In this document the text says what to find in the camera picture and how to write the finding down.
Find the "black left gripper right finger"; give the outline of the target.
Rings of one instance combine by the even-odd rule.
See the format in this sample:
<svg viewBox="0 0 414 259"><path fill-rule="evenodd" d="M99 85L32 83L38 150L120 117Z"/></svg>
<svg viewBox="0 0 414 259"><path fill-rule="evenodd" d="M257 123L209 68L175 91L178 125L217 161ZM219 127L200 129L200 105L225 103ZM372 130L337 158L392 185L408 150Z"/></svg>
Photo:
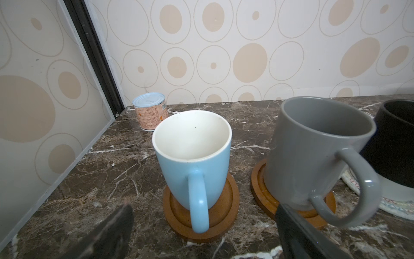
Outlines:
<svg viewBox="0 0 414 259"><path fill-rule="evenodd" d="M286 259L351 258L287 204L278 206L275 221Z"/></svg>

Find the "brown wooden coaster front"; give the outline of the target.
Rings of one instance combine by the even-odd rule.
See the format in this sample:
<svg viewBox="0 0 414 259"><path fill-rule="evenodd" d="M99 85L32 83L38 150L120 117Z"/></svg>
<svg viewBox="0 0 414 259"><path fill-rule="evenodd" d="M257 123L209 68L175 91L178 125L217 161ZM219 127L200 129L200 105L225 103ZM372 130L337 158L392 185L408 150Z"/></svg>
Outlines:
<svg viewBox="0 0 414 259"><path fill-rule="evenodd" d="M279 201L270 194L265 186L265 166L266 159L263 159L253 168L251 174L251 191L258 206L269 218L275 221L275 214L279 206ZM322 229L328 225L328 223L317 213L315 209L302 211L297 210L296 212L316 229Z"/></svg>

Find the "blue handled white mug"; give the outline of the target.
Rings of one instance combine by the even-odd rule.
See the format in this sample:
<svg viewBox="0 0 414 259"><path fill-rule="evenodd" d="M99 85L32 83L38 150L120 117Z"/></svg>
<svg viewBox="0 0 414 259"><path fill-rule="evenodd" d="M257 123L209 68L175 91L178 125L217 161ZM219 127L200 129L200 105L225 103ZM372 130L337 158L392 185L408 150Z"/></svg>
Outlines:
<svg viewBox="0 0 414 259"><path fill-rule="evenodd" d="M228 121L202 110L171 115L153 132L152 144L167 186L190 211L195 233L209 229L208 210L225 186L231 140Z"/></svg>

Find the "grey mug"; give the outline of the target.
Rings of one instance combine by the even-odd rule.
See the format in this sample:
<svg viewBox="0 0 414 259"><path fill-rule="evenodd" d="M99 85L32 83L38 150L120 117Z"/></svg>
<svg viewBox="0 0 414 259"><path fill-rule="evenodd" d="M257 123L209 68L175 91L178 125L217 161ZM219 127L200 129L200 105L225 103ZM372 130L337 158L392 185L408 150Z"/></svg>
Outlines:
<svg viewBox="0 0 414 259"><path fill-rule="evenodd" d="M315 209L336 227L363 224L382 200L377 173L360 153L375 132L370 116L342 102L319 97L283 101L264 172L267 190L295 210ZM346 167L356 176L360 196L354 210L340 218L326 197Z"/></svg>

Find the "brown wooden coaster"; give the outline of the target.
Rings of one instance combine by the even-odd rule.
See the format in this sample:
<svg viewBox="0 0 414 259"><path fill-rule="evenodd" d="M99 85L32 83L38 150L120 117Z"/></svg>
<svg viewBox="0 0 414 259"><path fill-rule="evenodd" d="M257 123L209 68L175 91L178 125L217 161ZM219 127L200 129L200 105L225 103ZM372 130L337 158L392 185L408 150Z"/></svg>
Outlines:
<svg viewBox="0 0 414 259"><path fill-rule="evenodd" d="M275 221L275 214L279 206L279 201L270 194L265 186L265 166L266 159L263 159L253 168L251 174L251 191L258 206L269 218ZM316 229L322 229L328 225L328 223L317 213L315 209L302 211L297 210L296 212Z"/></svg>
<svg viewBox="0 0 414 259"><path fill-rule="evenodd" d="M163 210L168 224L180 238L193 243L207 243L219 239L232 227L237 218L239 200L236 181L228 173L221 196L209 209L209 229L201 234L193 231L190 211L175 199L169 187L165 188L163 194Z"/></svg>

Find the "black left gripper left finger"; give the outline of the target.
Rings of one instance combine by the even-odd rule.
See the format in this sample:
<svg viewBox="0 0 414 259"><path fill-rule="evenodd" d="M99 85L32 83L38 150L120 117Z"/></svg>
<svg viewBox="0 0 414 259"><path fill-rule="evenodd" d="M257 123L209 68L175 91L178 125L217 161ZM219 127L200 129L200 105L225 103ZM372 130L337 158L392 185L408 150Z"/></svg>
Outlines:
<svg viewBox="0 0 414 259"><path fill-rule="evenodd" d="M124 259L133 224L133 209L130 204L123 204L61 258Z"/></svg>

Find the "black mug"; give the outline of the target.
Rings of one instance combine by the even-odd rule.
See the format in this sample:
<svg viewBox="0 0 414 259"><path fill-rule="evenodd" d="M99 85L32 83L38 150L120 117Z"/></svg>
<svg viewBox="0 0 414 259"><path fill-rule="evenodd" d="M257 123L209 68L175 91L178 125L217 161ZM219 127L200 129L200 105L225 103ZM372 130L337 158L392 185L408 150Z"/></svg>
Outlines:
<svg viewBox="0 0 414 259"><path fill-rule="evenodd" d="M375 115L377 130L360 154L379 175L414 187L414 101L388 100Z"/></svg>

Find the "multicolour woven coaster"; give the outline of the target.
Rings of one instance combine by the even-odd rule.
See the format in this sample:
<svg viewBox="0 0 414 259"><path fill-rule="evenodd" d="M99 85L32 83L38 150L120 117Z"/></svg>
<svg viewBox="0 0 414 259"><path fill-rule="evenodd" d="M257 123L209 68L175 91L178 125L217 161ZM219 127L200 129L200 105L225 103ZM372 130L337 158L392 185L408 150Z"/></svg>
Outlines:
<svg viewBox="0 0 414 259"><path fill-rule="evenodd" d="M382 201L379 208L394 216L414 220L414 189L394 183L380 175Z"/></svg>

